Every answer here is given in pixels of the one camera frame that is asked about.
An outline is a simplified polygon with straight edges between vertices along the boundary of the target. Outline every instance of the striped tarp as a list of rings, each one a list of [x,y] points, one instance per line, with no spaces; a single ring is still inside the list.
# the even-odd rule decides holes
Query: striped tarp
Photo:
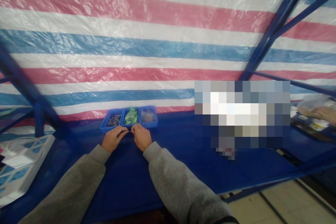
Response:
[[[281,1],[0,0],[0,37],[65,121],[127,106],[193,110],[194,80],[237,80]],[[258,70],[334,88],[335,8],[330,0],[277,39]],[[27,105],[0,84],[1,107]]]

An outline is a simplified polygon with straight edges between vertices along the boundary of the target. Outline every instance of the person's left hand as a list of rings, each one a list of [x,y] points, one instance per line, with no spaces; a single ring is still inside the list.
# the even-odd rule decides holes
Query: person's left hand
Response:
[[[103,139],[103,143],[101,144],[101,146],[108,152],[112,153],[117,148],[120,140],[127,133],[128,133],[128,129],[126,127],[118,126],[105,134],[105,137]]]

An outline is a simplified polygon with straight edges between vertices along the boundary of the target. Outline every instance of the blue plastic tray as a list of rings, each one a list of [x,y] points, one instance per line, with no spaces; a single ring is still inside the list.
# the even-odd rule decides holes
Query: blue plastic tray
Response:
[[[110,118],[114,115],[121,115],[121,120],[120,120],[120,123],[119,125],[121,124],[122,120],[123,120],[123,115],[124,115],[124,111],[125,109],[124,108],[116,108],[116,109],[112,109],[112,110],[109,110],[107,113],[106,113],[106,116],[104,118],[104,121],[101,123],[101,126],[100,126],[100,130],[106,134],[106,132],[109,132],[110,130],[114,129],[115,127],[117,126],[113,126],[113,127],[108,127],[107,124],[110,120]]]
[[[153,122],[143,122],[142,121],[142,113],[143,113],[143,111],[146,111],[146,110],[151,110],[151,111],[154,112],[155,121],[153,121]],[[157,128],[158,127],[158,116],[156,114],[156,108],[155,108],[155,106],[140,107],[140,124],[144,128]]]
[[[139,107],[128,107],[128,108],[125,108],[124,109],[124,114],[121,117],[120,123],[121,123],[121,126],[126,127],[128,129],[132,128],[132,126],[134,125],[134,124],[124,124],[125,116],[126,116],[126,114],[129,112],[129,110],[131,108],[134,108],[134,109],[136,109],[138,111],[138,123],[140,122],[140,108]]]

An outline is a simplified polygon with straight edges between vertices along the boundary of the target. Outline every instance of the white plug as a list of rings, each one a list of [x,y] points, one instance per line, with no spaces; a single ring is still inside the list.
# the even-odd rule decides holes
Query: white plug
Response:
[[[14,156],[6,156],[2,163],[11,166],[15,169],[20,167],[29,165],[37,160],[39,155],[33,153],[30,149],[23,147],[23,149]]]

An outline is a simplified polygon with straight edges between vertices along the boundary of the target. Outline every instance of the red stripe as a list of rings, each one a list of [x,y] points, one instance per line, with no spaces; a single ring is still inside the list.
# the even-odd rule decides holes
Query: red stripe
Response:
[[[34,84],[135,80],[235,81],[241,74],[241,71],[176,68],[26,68],[23,70]]]
[[[21,126],[35,126],[35,119],[34,118],[26,118],[23,119],[22,121],[18,122],[13,126],[15,127],[21,127]]]
[[[336,26],[301,21],[282,37],[292,39],[336,42]]]
[[[195,106],[156,107],[157,113],[192,111]],[[104,118],[108,110],[91,110],[76,114],[60,115],[62,121],[79,121]]]
[[[7,8],[253,33],[263,33],[274,16],[272,12],[215,8],[164,0],[0,1],[0,5]],[[315,36],[314,40],[336,41],[334,26],[308,22],[305,22],[305,30],[295,26],[288,36],[307,39],[306,29],[310,32],[316,30],[316,27],[321,27],[318,30],[324,33]]]
[[[336,72],[320,73],[320,72],[305,72],[305,71],[260,71],[265,74],[271,74],[286,79],[308,80],[308,79],[336,79]],[[251,81],[270,80],[265,77],[253,75]]]

